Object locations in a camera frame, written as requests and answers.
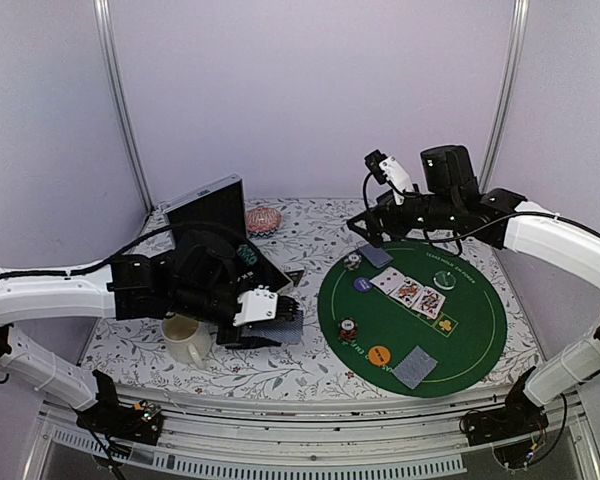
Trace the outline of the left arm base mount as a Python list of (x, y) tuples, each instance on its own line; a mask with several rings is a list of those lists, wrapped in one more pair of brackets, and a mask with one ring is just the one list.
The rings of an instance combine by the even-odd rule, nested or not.
[(161, 406), (148, 400), (125, 406), (120, 403), (110, 376), (98, 370), (92, 375), (97, 386), (96, 403), (76, 411), (77, 425), (108, 438), (156, 446), (164, 423)]

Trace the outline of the red black poker chip stack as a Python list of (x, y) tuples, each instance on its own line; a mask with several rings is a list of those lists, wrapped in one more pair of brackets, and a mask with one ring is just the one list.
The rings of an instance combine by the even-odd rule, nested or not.
[(352, 343), (358, 336), (358, 324), (352, 318), (344, 318), (338, 324), (338, 339), (342, 343)]

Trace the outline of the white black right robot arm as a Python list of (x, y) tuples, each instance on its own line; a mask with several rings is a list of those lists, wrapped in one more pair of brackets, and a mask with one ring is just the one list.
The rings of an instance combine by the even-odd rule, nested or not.
[[(369, 153), (364, 159), (369, 176), (389, 190), (348, 220), (348, 228), (375, 247), (385, 238), (403, 240), (413, 230), (449, 231), (454, 241), (471, 238), (537, 259), (600, 292), (600, 232), (511, 190), (482, 192), (463, 145), (426, 149), (420, 160), (424, 192), (394, 157)], [(519, 435), (545, 405), (598, 374), (600, 317), (583, 337), (516, 381), (497, 427), (504, 435)]]

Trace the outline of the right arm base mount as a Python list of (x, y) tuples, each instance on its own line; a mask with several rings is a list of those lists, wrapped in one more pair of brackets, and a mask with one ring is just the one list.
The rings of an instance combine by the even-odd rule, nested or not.
[(543, 433), (548, 425), (544, 408), (527, 401), (506, 402), (490, 410), (470, 410), (459, 421), (459, 429), (470, 446)]

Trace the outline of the purple small blind button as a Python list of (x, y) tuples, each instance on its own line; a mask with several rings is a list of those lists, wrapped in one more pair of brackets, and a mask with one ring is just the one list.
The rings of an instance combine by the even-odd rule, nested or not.
[(366, 293), (373, 289), (373, 284), (368, 278), (359, 277), (354, 280), (354, 288), (358, 292)]

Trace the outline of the blue playing card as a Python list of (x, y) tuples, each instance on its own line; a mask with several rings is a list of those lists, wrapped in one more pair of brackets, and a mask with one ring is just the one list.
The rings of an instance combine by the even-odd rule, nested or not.
[(403, 360), (410, 367), (409, 389), (418, 387), (438, 365), (438, 361), (419, 346), (416, 346)]
[(410, 367), (405, 360), (401, 361), (396, 367), (392, 369), (392, 374), (399, 380), (403, 385), (409, 387), (411, 384)]
[(382, 268), (393, 261), (393, 257), (380, 247), (365, 244), (358, 248), (358, 252), (374, 267)]

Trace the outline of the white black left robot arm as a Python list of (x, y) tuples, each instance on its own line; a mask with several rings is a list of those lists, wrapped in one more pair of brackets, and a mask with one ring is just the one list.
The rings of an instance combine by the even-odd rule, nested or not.
[(103, 260), (73, 267), (0, 268), (0, 370), (20, 376), (36, 390), (66, 402), (108, 434), (128, 426), (133, 407), (120, 404), (113, 380), (78, 368), (36, 344), (19, 323), (36, 320), (110, 318), (164, 319), (169, 314), (211, 323), (242, 342), (245, 326), (293, 322), (300, 307), (266, 286), (251, 286), (239, 274), (244, 235), (217, 223), (184, 221), (165, 226), (182, 231), (176, 246), (148, 257), (130, 249), (144, 234)]

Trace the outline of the orange big blind button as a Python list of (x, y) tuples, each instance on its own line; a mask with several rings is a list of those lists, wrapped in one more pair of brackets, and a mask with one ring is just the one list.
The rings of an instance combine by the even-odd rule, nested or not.
[(385, 346), (376, 345), (369, 349), (367, 359), (374, 366), (384, 367), (390, 363), (391, 352)]

